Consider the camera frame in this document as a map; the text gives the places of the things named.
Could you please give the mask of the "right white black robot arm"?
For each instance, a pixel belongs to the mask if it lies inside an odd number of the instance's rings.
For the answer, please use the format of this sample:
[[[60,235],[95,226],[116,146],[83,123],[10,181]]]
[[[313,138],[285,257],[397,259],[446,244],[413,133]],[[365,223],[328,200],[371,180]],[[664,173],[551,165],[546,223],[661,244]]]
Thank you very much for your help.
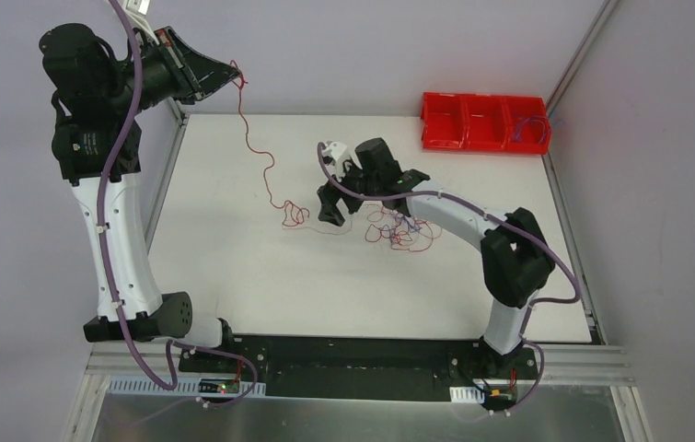
[[[327,177],[317,190],[319,221],[340,227],[345,218],[339,204],[353,214],[363,203],[376,201],[401,215],[431,222],[478,251],[493,302],[478,341],[475,369],[494,378],[512,370],[522,348],[529,303],[555,268],[536,217],[523,207],[496,215],[445,192],[429,175],[402,169],[381,137],[355,148],[319,143],[317,155]]]

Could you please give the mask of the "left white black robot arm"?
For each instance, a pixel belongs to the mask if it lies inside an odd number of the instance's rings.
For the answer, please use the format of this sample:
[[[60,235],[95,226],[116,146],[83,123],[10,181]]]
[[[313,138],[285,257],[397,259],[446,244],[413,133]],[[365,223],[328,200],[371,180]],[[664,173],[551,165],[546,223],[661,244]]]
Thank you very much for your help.
[[[239,70],[193,50],[171,28],[135,29],[128,56],[81,23],[47,31],[42,66],[54,84],[52,152],[87,226],[98,278],[91,343],[177,339],[203,347],[215,372],[237,361],[224,320],[198,314],[190,296],[165,294],[154,279],[140,210],[141,111],[174,99],[192,104],[239,78]]]

